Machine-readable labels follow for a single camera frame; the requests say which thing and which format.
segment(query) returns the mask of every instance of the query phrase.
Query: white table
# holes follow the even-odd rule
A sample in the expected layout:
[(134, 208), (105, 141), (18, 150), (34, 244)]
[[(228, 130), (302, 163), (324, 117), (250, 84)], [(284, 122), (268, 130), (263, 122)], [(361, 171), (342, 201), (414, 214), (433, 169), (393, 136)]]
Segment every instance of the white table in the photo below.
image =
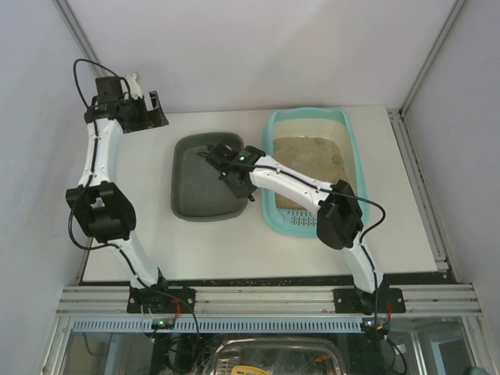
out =
[[(386, 273), (436, 271), (436, 263), (382, 106), (345, 108), (362, 160), (369, 198), (387, 210), (382, 226), (366, 241)], [(340, 252), (312, 238), (271, 230), (260, 194), (237, 218), (190, 223), (170, 209), (175, 144), (191, 134), (233, 131), (246, 145), (260, 145), (273, 110), (175, 113), (170, 125), (128, 134), (119, 151), (118, 186), (134, 204), (137, 234), (145, 251), (170, 280), (239, 277), (303, 277), (348, 274)], [(379, 218), (372, 208), (370, 223)], [(128, 280), (106, 249), (91, 252), (83, 281)]]

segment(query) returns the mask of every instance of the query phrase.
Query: robotic arm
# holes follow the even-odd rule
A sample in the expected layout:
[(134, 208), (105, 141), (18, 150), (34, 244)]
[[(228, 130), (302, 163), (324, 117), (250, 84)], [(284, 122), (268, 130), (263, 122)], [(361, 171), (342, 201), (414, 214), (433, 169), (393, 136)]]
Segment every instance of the robotic arm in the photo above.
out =
[[(71, 208), (70, 236), (76, 246), (85, 250), (112, 248), (130, 276), (131, 295), (132, 291), (138, 293), (143, 302), (148, 300), (148, 305), (161, 311), (161, 306), (170, 301), (160, 301), (154, 292), (148, 297), (145, 295), (151, 290), (167, 295), (162, 291), (168, 287), (134, 231), (134, 207), (116, 186), (116, 157), (124, 134), (161, 127), (167, 125), (168, 120), (155, 91), (149, 93), (153, 109), (148, 111), (136, 75), (125, 77), (128, 83), (125, 93), (123, 80), (122, 77), (96, 79), (98, 94), (85, 113), (88, 148), (84, 172), (78, 186), (66, 191), (66, 201)], [(360, 242), (363, 213), (358, 202), (349, 198), (354, 193), (348, 183), (339, 181), (332, 185), (314, 180), (252, 146), (233, 150), (219, 143), (209, 146), (209, 152), (203, 156), (220, 172), (220, 179), (236, 197), (251, 198), (257, 188), (266, 188), (316, 214), (318, 238), (342, 252), (360, 298), (373, 300), (384, 274), (370, 250)], [(89, 248), (78, 244), (72, 234), (73, 217), (88, 237), (102, 245)]]

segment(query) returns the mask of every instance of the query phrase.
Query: blue plastic rim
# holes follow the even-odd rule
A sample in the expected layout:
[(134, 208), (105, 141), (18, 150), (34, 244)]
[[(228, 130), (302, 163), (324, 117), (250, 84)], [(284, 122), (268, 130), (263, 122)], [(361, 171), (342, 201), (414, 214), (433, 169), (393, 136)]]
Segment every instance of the blue plastic rim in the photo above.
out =
[[(262, 149), (266, 154), (274, 155), (274, 124), (277, 121), (293, 119), (335, 120), (345, 125), (351, 139), (352, 152), (354, 153), (357, 193), (359, 197), (368, 199), (365, 176), (354, 139), (351, 120), (348, 114), (342, 109), (305, 107), (277, 110), (271, 116), (266, 129), (262, 133)], [(359, 202), (359, 206), (362, 210), (363, 224), (366, 225), (370, 218), (370, 205), (365, 202)], [(316, 217), (302, 209), (278, 209), (276, 207), (274, 191), (262, 190), (262, 211), (267, 224), (276, 232), (298, 237), (317, 238)]]

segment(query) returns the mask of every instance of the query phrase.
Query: white wall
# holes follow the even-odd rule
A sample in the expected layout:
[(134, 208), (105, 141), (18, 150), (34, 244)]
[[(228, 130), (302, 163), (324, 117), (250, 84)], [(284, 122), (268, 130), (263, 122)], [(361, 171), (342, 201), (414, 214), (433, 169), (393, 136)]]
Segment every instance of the white wall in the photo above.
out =
[(464, 281), (500, 343), (500, 2), (470, 2), (408, 123)]
[[(70, 246), (64, 201), (86, 147), (71, 73), (80, 53), (50, 1), (5, 4), (0, 35), (0, 367), (32, 374), (63, 285), (82, 260)], [(88, 68), (81, 80), (90, 95)]]
[(399, 107), (454, 0), (70, 0), (168, 112)]

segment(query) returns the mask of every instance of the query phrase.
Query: dark gray plastic tray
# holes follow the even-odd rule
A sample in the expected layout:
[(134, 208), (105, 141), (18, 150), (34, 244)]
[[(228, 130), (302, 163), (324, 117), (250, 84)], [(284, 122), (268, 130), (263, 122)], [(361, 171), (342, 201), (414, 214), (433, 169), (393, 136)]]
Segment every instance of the dark gray plastic tray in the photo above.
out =
[(182, 138), (173, 155), (172, 211), (188, 221), (217, 221), (238, 216), (248, 199), (236, 199), (219, 180), (219, 173), (196, 152), (207, 152), (207, 145), (224, 140), (232, 148), (243, 141), (234, 133), (205, 133)]

